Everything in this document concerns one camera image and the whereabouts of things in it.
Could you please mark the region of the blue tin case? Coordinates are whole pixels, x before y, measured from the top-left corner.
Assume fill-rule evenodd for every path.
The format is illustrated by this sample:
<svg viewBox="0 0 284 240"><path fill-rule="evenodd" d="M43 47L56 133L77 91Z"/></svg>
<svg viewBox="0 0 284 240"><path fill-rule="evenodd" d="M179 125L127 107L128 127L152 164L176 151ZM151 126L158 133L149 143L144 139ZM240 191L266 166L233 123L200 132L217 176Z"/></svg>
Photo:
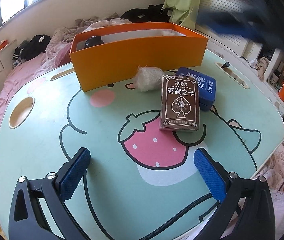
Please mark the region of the blue tin case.
<svg viewBox="0 0 284 240"><path fill-rule="evenodd" d="M216 80L213 77L197 72L190 68L181 67L176 72L177 76L192 77L197 81L199 92L199 108L207 112L216 99Z"/></svg>

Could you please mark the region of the brown card deck box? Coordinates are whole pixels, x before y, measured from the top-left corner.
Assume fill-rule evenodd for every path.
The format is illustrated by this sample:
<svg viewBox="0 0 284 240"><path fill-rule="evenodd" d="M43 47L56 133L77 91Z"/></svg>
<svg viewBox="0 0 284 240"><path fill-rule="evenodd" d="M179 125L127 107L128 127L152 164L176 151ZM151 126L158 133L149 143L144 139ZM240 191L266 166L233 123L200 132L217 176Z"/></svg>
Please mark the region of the brown card deck box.
<svg viewBox="0 0 284 240"><path fill-rule="evenodd" d="M160 128L169 131L199 129L199 92L192 77L162 76Z"/></svg>

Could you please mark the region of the white fluffy ball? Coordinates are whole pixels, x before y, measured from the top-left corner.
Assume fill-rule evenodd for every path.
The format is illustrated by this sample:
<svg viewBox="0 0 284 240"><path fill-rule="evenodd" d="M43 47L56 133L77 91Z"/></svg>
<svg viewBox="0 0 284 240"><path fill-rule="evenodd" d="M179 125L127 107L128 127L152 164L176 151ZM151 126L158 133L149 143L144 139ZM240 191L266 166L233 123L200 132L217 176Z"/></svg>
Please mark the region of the white fluffy ball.
<svg viewBox="0 0 284 240"><path fill-rule="evenodd" d="M139 67L134 77L134 86L141 92L158 90L162 86L164 72L157 67Z"/></svg>

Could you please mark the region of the black lace cloth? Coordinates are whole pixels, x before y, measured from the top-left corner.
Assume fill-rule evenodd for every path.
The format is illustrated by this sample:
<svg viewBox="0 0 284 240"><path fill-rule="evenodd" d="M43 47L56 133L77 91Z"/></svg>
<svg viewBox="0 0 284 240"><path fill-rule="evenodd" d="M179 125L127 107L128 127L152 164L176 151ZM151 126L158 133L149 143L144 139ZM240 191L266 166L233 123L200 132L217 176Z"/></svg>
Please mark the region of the black lace cloth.
<svg viewBox="0 0 284 240"><path fill-rule="evenodd" d="M91 36L85 41L85 48L90 48L101 44L104 44L104 41L102 40L101 36Z"/></svg>

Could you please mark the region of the small black binder clip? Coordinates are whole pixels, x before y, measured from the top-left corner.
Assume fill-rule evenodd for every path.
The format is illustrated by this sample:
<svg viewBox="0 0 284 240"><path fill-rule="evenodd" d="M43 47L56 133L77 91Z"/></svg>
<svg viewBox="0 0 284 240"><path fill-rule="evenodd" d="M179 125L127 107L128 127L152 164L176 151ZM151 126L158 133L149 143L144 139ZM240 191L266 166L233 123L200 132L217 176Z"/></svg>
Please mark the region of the small black binder clip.
<svg viewBox="0 0 284 240"><path fill-rule="evenodd" d="M230 63L227 61L224 64L222 64L221 68L228 68L230 66Z"/></svg>

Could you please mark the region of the green hanging garment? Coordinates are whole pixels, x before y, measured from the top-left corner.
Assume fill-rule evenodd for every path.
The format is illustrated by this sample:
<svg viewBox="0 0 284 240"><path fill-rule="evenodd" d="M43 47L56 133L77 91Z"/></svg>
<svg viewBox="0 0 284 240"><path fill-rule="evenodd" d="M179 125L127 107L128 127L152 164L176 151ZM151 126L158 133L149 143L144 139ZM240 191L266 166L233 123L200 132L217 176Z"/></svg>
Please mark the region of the green hanging garment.
<svg viewBox="0 0 284 240"><path fill-rule="evenodd" d="M162 9L172 11L169 22L194 30L199 4L200 0L165 0Z"/></svg>

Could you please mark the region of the black clothes pile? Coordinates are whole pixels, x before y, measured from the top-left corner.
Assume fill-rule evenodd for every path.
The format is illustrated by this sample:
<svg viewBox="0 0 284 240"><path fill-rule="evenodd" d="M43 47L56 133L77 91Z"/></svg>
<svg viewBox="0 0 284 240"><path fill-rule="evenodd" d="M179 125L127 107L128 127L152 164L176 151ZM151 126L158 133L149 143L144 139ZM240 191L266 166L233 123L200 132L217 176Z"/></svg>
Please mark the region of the black clothes pile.
<svg viewBox="0 0 284 240"><path fill-rule="evenodd" d="M129 20L132 23L145 22L169 22L172 15L172 9L165 8L163 5L149 5L148 8L134 8L126 11L120 18Z"/></svg>

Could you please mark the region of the orange cardboard box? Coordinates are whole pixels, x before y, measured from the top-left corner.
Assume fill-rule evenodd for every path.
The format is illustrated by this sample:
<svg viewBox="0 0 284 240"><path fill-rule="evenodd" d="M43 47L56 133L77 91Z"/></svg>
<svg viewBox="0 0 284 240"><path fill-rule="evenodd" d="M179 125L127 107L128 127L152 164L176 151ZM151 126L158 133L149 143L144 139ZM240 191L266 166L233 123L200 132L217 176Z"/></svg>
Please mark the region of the orange cardboard box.
<svg viewBox="0 0 284 240"><path fill-rule="evenodd" d="M85 48L91 36L104 44ZM77 34L70 58L84 92L133 78L139 67L163 71L202 64L208 39L173 23L129 23Z"/></svg>

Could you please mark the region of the dark red pillow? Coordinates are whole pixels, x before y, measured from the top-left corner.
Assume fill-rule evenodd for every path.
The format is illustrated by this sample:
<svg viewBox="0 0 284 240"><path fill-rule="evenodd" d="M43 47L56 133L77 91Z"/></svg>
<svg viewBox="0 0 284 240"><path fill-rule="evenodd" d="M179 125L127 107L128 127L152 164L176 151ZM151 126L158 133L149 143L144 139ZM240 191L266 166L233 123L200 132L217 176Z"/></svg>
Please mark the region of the dark red pillow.
<svg viewBox="0 0 284 240"><path fill-rule="evenodd" d="M71 44L68 44L67 46L63 47L58 54L56 55L55 60L55 67L60 67L64 64L68 64L71 62L69 53L71 50Z"/></svg>

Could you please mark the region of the black striped clothes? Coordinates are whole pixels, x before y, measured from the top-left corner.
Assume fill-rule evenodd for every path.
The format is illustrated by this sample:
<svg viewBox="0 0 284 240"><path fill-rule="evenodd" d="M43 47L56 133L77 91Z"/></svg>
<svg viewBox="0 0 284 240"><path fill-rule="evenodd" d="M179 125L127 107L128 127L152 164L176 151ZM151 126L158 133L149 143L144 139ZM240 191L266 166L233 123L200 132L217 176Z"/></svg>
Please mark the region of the black striped clothes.
<svg viewBox="0 0 284 240"><path fill-rule="evenodd" d="M51 37L45 34L35 35L30 41L24 40L13 53L13 68L44 53L50 40Z"/></svg>

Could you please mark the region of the pink floral blanket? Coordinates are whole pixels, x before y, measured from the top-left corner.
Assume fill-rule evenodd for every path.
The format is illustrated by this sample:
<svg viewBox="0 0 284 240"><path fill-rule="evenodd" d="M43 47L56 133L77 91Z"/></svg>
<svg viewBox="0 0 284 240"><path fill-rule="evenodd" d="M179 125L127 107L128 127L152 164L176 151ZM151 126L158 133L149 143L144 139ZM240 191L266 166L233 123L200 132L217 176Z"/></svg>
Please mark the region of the pink floral blanket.
<svg viewBox="0 0 284 240"><path fill-rule="evenodd" d="M55 65L56 55L58 52L68 44L72 44L74 37L77 34L88 32L94 29L132 23L124 18L114 18L115 16L118 15L114 13L109 18L104 19L95 16L89 20L78 19L75 21L75 26L73 27L57 28L46 47L45 53L41 59L41 64L49 62L49 64Z"/></svg>

